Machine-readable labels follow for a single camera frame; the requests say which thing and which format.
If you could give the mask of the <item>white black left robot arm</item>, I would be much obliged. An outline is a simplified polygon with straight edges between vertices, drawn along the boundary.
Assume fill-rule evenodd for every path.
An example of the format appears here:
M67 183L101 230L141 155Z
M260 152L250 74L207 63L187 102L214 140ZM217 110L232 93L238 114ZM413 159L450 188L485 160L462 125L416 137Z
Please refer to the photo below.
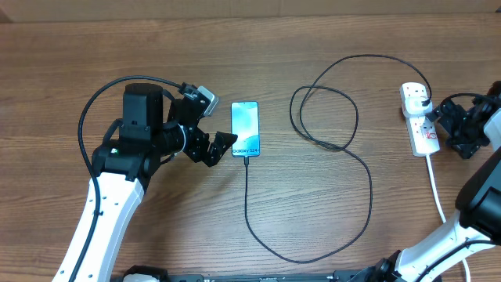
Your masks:
M181 98L156 78L124 88L122 117L106 131L85 163L91 176L88 196L77 229L56 273L56 281L108 281L135 210L153 174L179 154L193 162L216 165L237 137L217 132L213 141L199 129L212 114L218 97L203 86L178 85Z

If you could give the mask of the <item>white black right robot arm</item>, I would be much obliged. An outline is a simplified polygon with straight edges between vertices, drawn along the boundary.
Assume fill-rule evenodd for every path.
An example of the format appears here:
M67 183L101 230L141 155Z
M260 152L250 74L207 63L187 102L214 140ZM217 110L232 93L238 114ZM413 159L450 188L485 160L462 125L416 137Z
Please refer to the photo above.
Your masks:
M353 280L438 281L456 263L500 244L500 83L484 95L473 94L469 110L451 96L432 106L430 91L415 82L403 84L400 93L415 156L429 158L438 151L435 125L447 132L446 145L463 159L482 146L491 146L493 154L464 184L449 219L420 243L381 259Z

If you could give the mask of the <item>white extension socket strip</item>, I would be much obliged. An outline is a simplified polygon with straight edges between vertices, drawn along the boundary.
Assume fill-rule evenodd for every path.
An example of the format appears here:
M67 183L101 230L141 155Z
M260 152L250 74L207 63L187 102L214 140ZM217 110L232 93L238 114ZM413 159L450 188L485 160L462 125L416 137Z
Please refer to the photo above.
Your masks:
M417 82L406 82L399 91L402 101L405 96L428 98L426 87ZM419 117L405 117L405 122L414 156L426 157L440 150L436 128L426 119L426 114Z

